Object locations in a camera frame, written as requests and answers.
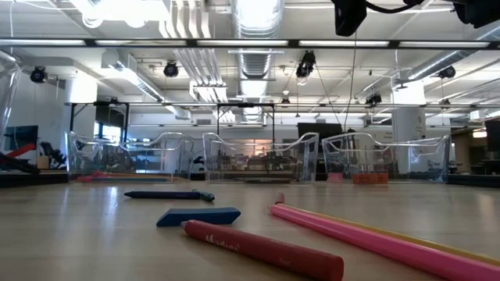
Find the blue wedge eraser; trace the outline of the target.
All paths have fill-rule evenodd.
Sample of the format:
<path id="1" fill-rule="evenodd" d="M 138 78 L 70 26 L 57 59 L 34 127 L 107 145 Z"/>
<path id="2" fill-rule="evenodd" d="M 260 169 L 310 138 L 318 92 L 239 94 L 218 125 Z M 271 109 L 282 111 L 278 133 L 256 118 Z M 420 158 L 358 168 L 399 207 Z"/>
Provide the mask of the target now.
<path id="1" fill-rule="evenodd" d="M 241 212 L 232 207 L 226 208 L 171 208 L 160 217 L 157 227 L 180 226 L 182 222 L 198 220 L 216 225 L 232 224 Z"/>

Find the blue Madisi crayon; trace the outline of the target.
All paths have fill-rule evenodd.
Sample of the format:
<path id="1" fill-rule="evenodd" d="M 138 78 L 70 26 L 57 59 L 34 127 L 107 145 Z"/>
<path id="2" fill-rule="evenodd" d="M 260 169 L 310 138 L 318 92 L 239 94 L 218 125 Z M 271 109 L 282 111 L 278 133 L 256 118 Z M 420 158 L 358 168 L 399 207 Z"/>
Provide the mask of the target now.
<path id="1" fill-rule="evenodd" d="M 182 199 L 198 200 L 201 198 L 198 192 L 180 191 L 130 191 L 124 194 L 126 197 L 136 199 Z"/>

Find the clear plastic bin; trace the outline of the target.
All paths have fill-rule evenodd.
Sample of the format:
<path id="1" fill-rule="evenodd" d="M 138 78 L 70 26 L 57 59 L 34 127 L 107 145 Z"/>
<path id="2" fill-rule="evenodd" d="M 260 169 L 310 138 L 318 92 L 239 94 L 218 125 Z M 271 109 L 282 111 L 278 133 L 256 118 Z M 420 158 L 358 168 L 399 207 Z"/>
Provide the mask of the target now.
<path id="1" fill-rule="evenodd" d="M 449 135 L 403 142 L 380 141 L 367 132 L 344 133 L 322 140 L 327 175 L 387 173 L 389 180 L 445 182 L 451 140 Z"/>
<path id="2" fill-rule="evenodd" d="M 314 183 L 320 136 L 297 140 L 224 140 L 215 133 L 202 137 L 205 180 L 209 183 Z"/>
<path id="3" fill-rule="evenodd" d="M 137 173 L 191 178 L 195 140 L 182 133 L 163 132 L 152 140 L 119 142 L 66 133 L 70 176 Z"/>
<path id="4" fill-rule="evenodd" d="M 22 70 L 23 63 L 17 57 L 0 50 L 0 143 L 8 125 Z"/>

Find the black monitor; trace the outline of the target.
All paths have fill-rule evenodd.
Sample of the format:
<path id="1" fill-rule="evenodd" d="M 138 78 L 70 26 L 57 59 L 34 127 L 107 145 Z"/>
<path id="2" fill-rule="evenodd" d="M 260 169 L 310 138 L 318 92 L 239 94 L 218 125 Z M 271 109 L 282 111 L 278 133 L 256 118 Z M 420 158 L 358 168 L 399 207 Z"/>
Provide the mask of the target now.
<path id="1" fill-rule="evenodd" d="M 301 137 L 306 133 L 319 134 L 318 152 L 322 153 L 322 139 L 343 134 L 343 130 L 338 123 L 299 123 L 298 136 Z"/>
<path id="2" fill-rule="evenodd" d="M 487 133 L 487 149 L 491 152 L 500 151 L 500 119 L 484 122 Z"/>
<path id="3" fill-rule="evenodd" d="M 4 134 L 4 149 L 14 151 L 28 144 L 38 144 L 38 126 L 8 126 Z"/>

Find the large red Madisi crayon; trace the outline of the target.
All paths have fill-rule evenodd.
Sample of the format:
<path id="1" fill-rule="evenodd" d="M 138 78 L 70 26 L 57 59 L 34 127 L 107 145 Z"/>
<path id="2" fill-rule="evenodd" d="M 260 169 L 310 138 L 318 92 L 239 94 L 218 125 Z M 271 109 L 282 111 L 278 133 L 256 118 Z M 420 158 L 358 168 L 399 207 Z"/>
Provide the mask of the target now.
<path id="1" fill-rule="evenodd" d="M 337 255 L 198 220 L 182 222 L 181 227 L 192 238 L 290 272 L 319 281 L 343 280 L 345 263 Z"/>

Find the red and black equipment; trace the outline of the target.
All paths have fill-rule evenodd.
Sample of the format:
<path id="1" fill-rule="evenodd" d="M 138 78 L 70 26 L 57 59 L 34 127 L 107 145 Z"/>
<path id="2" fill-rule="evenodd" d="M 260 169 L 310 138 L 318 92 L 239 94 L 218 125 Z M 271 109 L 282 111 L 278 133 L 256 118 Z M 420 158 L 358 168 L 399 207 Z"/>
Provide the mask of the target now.
<path id="1" fill-rule="evenodd" d="M 28 151 L 34 149 L 35 149 L 34 144 L 26 144 L 21 148 L 17 148 L 16 150 L 11 151 L 7 155 L 4 155 L 3 153 L 0 152 L 0 168 L 18 170 L 23 173 L 29 173 L 34 175 L 39 174 L 41 170 L 37 166 L 31 165 L 28 162 L 23 162 L 16 158 L 17 156 L 24 155 Z"/>

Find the silver ceiling duct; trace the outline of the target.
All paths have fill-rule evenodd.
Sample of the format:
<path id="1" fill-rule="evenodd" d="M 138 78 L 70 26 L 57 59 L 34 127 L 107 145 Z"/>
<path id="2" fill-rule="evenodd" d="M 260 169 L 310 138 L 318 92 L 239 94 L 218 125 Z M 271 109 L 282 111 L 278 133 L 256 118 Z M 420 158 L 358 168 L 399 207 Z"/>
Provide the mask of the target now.
<path id="1" fill-rule="evenodd" d="M 284 15 L 284 0 L 230 0 L 234 36 L 238 39 L 276 39 Z M 274 57 L 270 50 L 240 50 L 239 94 L 247 103 L 266 95 Z"/>

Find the black overhead frame bar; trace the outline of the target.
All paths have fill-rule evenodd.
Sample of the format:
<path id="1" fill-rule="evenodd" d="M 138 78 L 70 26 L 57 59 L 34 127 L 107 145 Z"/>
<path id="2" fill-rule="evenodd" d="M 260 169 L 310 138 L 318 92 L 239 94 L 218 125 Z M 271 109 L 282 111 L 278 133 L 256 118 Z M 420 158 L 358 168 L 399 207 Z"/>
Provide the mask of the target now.
<path id="1" fill-rule="evenodd" d="M 14 48 L 262 48 L 262 49 L 426 49 L 500 50 L 500 41 L 375 41 L 302 39 L 95 39 L 0 37 L 0 46 Z"/>

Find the black table frame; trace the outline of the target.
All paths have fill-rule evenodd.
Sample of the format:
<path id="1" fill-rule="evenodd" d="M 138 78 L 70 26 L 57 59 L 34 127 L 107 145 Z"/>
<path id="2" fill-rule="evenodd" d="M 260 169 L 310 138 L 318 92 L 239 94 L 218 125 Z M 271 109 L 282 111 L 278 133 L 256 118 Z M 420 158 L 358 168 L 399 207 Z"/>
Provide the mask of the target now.
<path id="1" fill-rule="evenodd" d="M 27 187 L 27 186 L 39 186 L 39 185 L 52 185 L 59 183 L 69 183 L 71 181 L 77 181 L 78 176 L 82 175 L 72 175 L 68 173 L 63 173 L 62 171 L 56 171 L 57 173 L 40 173 L 37 175 L 28 173 L 0 173 L 0 188 L 7 187 Z M 190 180 L 183 179 L 180 177 L 169 176 L 169 182 L 167 183 L 190 183 L 190 182 L 205 182 L 204 174 L 197 173 L 194 174 Z M 258 180 L 257 178 L 251 178 L 250 180 L 225 180 L 218 183 L 287 183 L 285 179 L 275 178 L 273 180 Z M 320 174 L 316 177 L 316 183 L 328 182 L 327 174 Z M 344 180 L 341 183 L 353 183 L 352 180 Z M 420 183 L 446 183 L 450 185 L 459 185 L 466 187 L 486 187 L 500 189 L 500 176 L 485 176 L 485 175 L 456 175 L 452 174 L 448 176 L 445 182 L 434 182 L 431 180 L 389 180 L 387 184 L 420 184 Z"/>

